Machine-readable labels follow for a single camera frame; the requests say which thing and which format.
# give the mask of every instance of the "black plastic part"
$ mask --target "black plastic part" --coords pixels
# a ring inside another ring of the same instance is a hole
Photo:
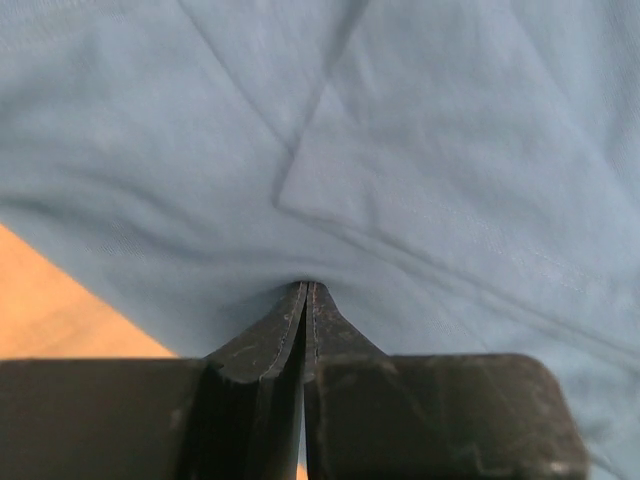
[[[540,363],[388,357],[299,283],[206,359],[0,362],[0,479],[291,480],[303,387],[310,480],[587,478]]]
[[[293,285],[265,318],[208,357],[217,368],[194,416],[198,478],[295,478],[306,295],[306,283]]]
[[[295,478],[306,292],[207,359],[0,362],[0,479]]]
[[[320,362],[312,480],[586,480],[554,377],[521,355]]]
[[[202,360],[0,363],[0,478],[171,480]]]
[[[318,431],[322,412],[318,404],[315,376],[317,367],[327,358],[369,358],[386,355],[342,316],[327,287],[309,285],[306,322],[306,359],[304,372],[304,412],[307,441],[307,470],[311,480],[321,479],[322,453]]]

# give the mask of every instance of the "scratched black surface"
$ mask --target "scratched black surface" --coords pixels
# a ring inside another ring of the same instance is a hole
[[[325,360],[316,383],[318,478],[587,478],[558,384],[528,357]]]

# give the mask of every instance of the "blue cloth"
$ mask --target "blue cloth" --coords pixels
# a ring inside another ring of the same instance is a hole
[[[203,355],[326,283],[389,353],[522,352],[640,461],[640,4],[0,0],[0,221]]]

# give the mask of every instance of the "wooden surface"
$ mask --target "wooden surface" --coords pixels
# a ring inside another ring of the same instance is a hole
[[[0,225],[0,358],[170,356]]]

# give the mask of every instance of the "clamp jaw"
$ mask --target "clamp jaw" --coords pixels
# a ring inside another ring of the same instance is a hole
[[[588,478],[542,364],[387,356],[306,282],[204,359],[3,361],[0,478],[293,479],[303,410],[310,480]]]

